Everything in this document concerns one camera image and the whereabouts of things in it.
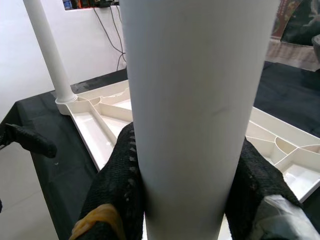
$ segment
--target white pipe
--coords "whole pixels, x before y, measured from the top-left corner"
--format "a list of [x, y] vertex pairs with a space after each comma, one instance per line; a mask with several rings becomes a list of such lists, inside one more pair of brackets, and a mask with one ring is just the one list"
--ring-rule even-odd
[[213, 240], [278, 0], [121, 0], [149, 240]]
[[23, 0], [56, 92], [56, 103], [77, 99], [61, 61], [41, 0]]

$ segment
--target white plastic tray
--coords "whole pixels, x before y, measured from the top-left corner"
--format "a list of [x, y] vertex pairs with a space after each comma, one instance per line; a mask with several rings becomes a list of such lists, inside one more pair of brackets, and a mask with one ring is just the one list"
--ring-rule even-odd
[[[132, 122], [128, 81], [78, 94], [67, 104], [98, 170], [107, 163], [121, 129]], [[320, 138], [252, 108], [246, 137], [264, 158], [278, 168], [303, 202], [320, 186]], [[219, 240], [231, 240], [224, 217]]]

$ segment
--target black tabletop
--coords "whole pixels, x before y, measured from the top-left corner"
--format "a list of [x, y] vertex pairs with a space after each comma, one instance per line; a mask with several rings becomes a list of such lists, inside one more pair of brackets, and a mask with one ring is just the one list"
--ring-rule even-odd
[[[127, 79], [126, 70], [77, 83], [78, 94]], [[320, 138], [320, 74], [266, 62], [254, 106]], [[59, 239], [66, 240], [77, 221], [97, 170], [70, 116], [61, 115], [55, 93], [17, 101], [0, 124], [26, 126], [57, 146], [53, 159], [32, 153], [33, 164]], [[320, 188], [305, 202], [304, 210], [320, 230]]]

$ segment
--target white pvc pipe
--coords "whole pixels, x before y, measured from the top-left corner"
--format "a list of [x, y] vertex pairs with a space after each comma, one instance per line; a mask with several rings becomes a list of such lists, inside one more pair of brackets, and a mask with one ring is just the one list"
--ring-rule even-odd
[[213, 240], [278, 0], [121, 0], [149, 240]]
[[56, 103], [64, 104], [74, 101], [77, 96], [70, 88], [69, 78], [61, 61], [41, 0], [23, 0], [23, 2], [55, 88]]

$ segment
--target white pole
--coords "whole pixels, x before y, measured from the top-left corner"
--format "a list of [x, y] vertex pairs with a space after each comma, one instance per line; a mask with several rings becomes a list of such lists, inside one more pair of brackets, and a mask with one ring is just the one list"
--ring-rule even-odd
[[36, 39], [56, 92], [56, 103], [64, 104], [77, 99], [61, 61], [41, 0], [23, 0]]
[[149, 240], [213, 240], [278, 0], [121, 0]]

